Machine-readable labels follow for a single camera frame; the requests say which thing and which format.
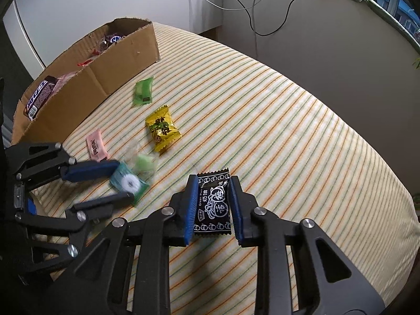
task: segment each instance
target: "pink candy wrapper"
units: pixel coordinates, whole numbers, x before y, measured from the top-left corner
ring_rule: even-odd
[[[91,160],[99,162],[108,158],[108,152],[102,142],[101,131],[99,129],[86,136],[86,142]]]
[[[70,72],[70,73],[67,73],[66,75],[62,75],[61,77],[59,77],[58,82],[54,86],[54,89],[52,90],[50,97],[55,95],[57,91],[60,90],[64,86],[64,84],[70,80],[70,78],[73,78],[76,75],[76,73],[77,71],[74,71],[74,72]]]

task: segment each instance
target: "white mint candy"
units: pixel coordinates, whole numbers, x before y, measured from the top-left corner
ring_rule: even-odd
[[[121,178],[121,187],[126,192],[136,194],[140,189],[140,180],[136,175],[127,174]]]

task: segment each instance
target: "white wall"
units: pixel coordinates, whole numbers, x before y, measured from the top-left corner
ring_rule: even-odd
[[[15,0],[28,36],[45,65],[90,31],[121,17],[148,18],[194,33],[219,26],[222,12],[203,0]],[[221,4],[222,0],[211,0]],[[14,47],[18,30],[9,18],[5,26]],[[18,52],[27,56],[24,51]]]
[[[259,33],[276,29],[291,0],[255,7]],[[246,6],[252,0],[242,0]],[[240,8],[223,0],[226,8]],[[254,56],[245,11],[225,12],[220,41]],[[351,0],[296,0],[285,26],[258,37],[259,60],[334,110],[420,192],[420,55],[367,6]]]

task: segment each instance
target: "candy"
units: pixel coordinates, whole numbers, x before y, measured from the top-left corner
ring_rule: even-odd
[[[65,83],[67,83],[71,78],[73,78],[76,75],[77,71],[73,71],[70,73],[67,73],[66,75],[62,75],[61,77],[58,77],[58,82],[57,84],[54,86],[54,89],[51,92],[51,96],[54,96],[58,90],[60,90]]]
[[[97,56],[108,49],[109,46],[116,43],[118,40],[123,38],[121,35],[114,33],[106,35],[93,49],[92,55]]]
[[[194,233],[230,234],[230,213],[226,199],[229,169],[197,174],[198,203]]]
[[[113,185],[120,192],[134,194],[133,206],[139,202],[140,198],[147,191],[150,185],[136,176],[124,162],[121,162],[110,178]]]
[[[46,76],[29,99],[24,110],[24,115],[31,121],[34,120],[35,116],[39,112],[39,109],[41,109],[51,96],[54,87],[57,84],[57,80],[57,78],[50,75]]]
[[[181,133],[172,123],[167,105],[161,106],[146,117],[146,125],[155,140],[155,151],[161,151],[169,143],[181,137]]]
[[[152,102],[152,82],[153,77],[150,77],[136,83],[133,97],[134,105],[149,104]]]
[[[91,160],[100,162],[108,158],[108,152],[102,142],[101,131],[99,129],[86,136],[86,142]]]
[[[93,62],[96,58],[98,58],[98,55],[96,56],[91,56],[89,59],[86,59],[84,62],[80,62],[79,64],[77,64],[77,66],[87,66],[88,64],[90,64],[91,62]]]
[[[127,167],[143,181],[148,181],[156,172],[159,161],[159,153],[153,151],[150,154],[143,152],[142,145],[133,141],[121,157]]]

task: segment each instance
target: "cardboard box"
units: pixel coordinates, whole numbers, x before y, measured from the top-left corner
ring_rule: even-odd
[[[105,36],[125,35],[93,62],[91,57]],[[54,60],[28,87],[14,116],[12,143],[64,142],[108,96],[142,70],[160,60],[153,24],[148,20],[121,18],[107,23],[73,44]],[[24,115],[28,100],[47,75],[60,77],[78,71],[42,106],[31,122]]]

